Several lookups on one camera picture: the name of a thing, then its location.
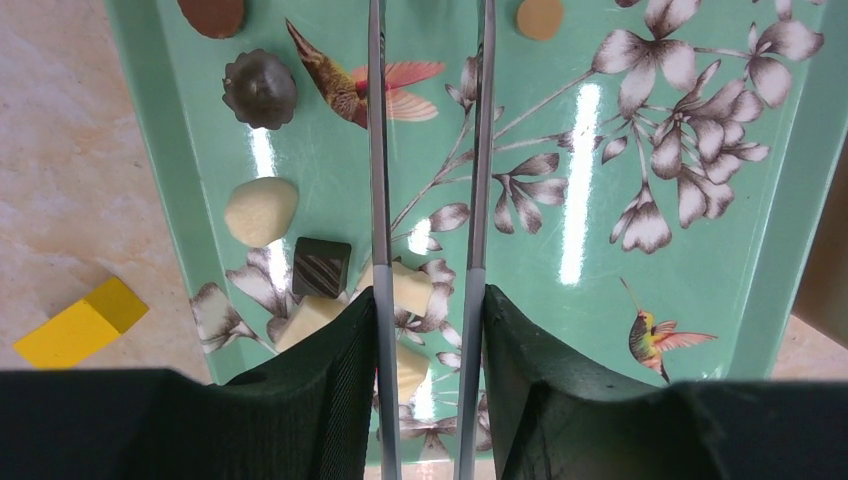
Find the green tray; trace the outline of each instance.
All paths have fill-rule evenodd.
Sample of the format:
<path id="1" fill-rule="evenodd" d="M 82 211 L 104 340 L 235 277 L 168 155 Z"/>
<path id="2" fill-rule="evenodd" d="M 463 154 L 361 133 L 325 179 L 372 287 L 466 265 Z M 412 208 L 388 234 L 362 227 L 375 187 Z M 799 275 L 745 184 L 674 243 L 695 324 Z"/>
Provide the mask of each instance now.
<path id="1" fill-rule="evenodd" d="M 848 3 L 563 1 L 545 43 L 515 29 L 518 0 L 498 5 L 489 283 L 645 382 L 767 375 L 846 132 Z M 286 26 L 352 71 L 366 60 L 366 2 L 247 3 L 243 30 L 211 40 L 175 0 L 107 0 L 217 382 L 274 354 L 299 300 L 295 239 L 353 246 L 348 294 L 370 249 L 368 135 L 324 102 Z M 398 316 L 403 341 L 432 359 L 402 407 L 403 455 L 440 459 L 456 448 L 477 7 L 388 3 L 387 61 L 433 62 L 397 67 L 421 81 L 390 92 L 403 118 L 389 126 L 389 168 L 394 254 L 436 285 L 425 318 Z M 279 55 L 299 87 L 278 131 L 250 129 L 221 101 L 224 65 L 255 48 Z M 300 204 L 286 238 L 249 250 L 224 206 L 270 175 L 295 183 Z M 485 401 L 479 423 L 485 451 Z"/>

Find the yellow block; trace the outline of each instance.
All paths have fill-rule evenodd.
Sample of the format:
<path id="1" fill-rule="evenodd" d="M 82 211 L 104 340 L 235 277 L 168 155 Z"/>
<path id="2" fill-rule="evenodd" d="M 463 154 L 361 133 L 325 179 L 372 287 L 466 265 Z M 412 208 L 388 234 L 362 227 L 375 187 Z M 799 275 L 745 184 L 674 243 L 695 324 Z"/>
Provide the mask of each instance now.
<path id="1" fill-rule="evenodd" d="M 112 277 L 14 348 L 36 368 L 71 368 L 120 337 L 147 310 L 124 282 Z"/>

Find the hummingbird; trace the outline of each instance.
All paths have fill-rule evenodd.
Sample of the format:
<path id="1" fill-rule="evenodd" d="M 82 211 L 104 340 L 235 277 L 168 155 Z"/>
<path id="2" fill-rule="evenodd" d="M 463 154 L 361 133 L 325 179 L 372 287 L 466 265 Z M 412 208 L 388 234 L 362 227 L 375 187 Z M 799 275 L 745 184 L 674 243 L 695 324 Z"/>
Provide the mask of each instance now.
<path id="1" fill-rule="evenodd" d="M 335 60 L 312 46 L 286 19 L 297 54 L 327 105 L 343 119 L 362 128 L 367 126 L 367 66 L 348 73 Z M 394 120 L 422 122 L 435 117 L 435 105 L 402 87 L 434 77 L 445 69 L 440 62 L 398 62 L 386 64 L 386 113 Z"/>
<path id="2" fill-rule="evenodd" d="M 636 320 L 633 321 L 633 327 L 630 328 L 630 353 L 636 361 L 659 373 L 665 383 L 670 383 L 662 361 L 663 352 L 675 348 L 691 347 L 708 340 L 714 340 L 717 337 L 706 333 L 675 332 L 677 322 L 673 320 L 656 324 L 654 314 L 642 310 L 630 286 L 623 278 L 620 280 L 624 284 L 624 288 L 627 289 L 630 299 L 633 300 L 633 305 L 636 306 Z"/>

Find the marble surface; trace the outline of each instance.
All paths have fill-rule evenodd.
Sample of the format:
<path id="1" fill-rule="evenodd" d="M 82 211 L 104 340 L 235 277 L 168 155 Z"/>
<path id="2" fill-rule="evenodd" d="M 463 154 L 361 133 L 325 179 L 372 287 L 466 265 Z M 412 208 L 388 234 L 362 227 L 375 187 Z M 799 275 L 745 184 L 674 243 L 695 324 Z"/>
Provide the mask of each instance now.
<path id="1" fill-rule="evenodd" d="M 0 368 L 28 368 L 12 343 L 117 275 L 150 312 L 82 366 L 209 381 L 102 4 L 0 10 Z M 774 376 L 848 379 L 848 351 L 793 317 Z M 450 468 L 409 466 L 405 478 Z M 489 462 L 478 473 L 494 478 Z"/>

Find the tongs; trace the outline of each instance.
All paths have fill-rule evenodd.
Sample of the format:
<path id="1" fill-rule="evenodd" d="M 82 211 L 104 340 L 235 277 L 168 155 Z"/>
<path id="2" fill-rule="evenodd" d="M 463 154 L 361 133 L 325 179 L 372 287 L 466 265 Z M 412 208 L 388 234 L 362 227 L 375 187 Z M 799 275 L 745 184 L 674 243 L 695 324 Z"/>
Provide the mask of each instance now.
<path id="1" fill-rule="evenodd" d="M 480 313 L 486 286 L 486 227 L 489 178 L 492 174 L 494 123 L 494 0 L 478 0 L 477 105 L 468 271 L 462 335 L 459 392 L 459 458 L 456 480 L 474 478 L 477 397 L 480 382 L 482 328 Z M 394 297 L 389 223 L 389 182 L 386 147 L 385 0 L 370 0 L 368 15 L 368 132 L 371 149 L 372 262 L 377 307 L 377 386 L 382 433 L 382 478 L 401 478 L 399 453 L 397 365 L 395 364 Z"/>

